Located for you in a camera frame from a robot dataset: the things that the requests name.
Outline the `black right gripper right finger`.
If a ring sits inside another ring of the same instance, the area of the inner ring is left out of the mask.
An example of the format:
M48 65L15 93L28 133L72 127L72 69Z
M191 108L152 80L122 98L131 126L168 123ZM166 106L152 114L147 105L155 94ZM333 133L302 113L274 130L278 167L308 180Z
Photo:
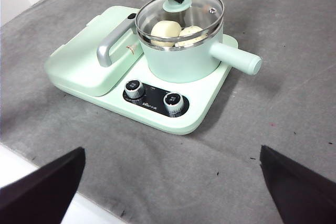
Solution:
M284 223L335 223L335 182L266 145L259 160Z

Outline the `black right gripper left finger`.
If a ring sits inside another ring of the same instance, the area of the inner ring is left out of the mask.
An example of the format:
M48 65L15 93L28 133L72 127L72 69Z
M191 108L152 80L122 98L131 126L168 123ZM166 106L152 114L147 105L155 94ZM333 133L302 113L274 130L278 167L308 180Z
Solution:
M1 189L1 223L61 223L86 164L78 147Z

